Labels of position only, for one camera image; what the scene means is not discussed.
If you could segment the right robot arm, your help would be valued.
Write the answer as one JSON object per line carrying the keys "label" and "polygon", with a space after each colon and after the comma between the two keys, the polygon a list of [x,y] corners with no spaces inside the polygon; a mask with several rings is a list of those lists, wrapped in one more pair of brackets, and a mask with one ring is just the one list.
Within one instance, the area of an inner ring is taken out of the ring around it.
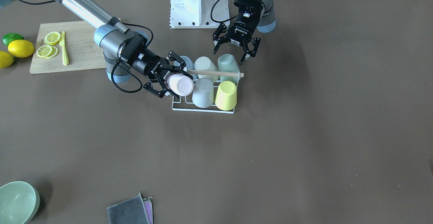
{"label": "right robot arm", "polygon": [[[1,7],[18,0],[1,0]],[[105,11],[93,0],[53,0],[85,22],[85,31],[93,30],[93,39],[104,54],[106,73],[114,86],[125,93],[144,89],[162,98],[190,95],[193,76],[183,57],[170,51],[166,57],[149,49],[153,35],[132,31],[131,24]]]}

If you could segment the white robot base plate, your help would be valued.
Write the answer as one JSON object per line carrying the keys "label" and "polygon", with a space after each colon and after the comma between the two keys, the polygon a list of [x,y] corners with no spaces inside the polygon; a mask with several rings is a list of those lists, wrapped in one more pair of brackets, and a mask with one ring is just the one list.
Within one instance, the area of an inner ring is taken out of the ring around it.
{"label": "white robot base plate", "polygon": [[172,29],[216,29],[217,21],[229,19],[228,0],[170,0],[169,27]]}

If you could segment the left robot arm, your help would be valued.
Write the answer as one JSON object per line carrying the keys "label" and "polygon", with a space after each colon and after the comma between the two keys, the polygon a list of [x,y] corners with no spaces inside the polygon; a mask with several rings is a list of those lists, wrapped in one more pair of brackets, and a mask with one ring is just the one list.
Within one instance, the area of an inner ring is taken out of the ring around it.
{"label": "left robot arm", "polygon": [[269,33],[276,27],[275,0],[234,0],[237,14],[218,21],[219,26],[212,35],[213,54],[221,45],[229,43],[242,48],[243,56],[239,64],[257,55],[261,43],[255,32]]}

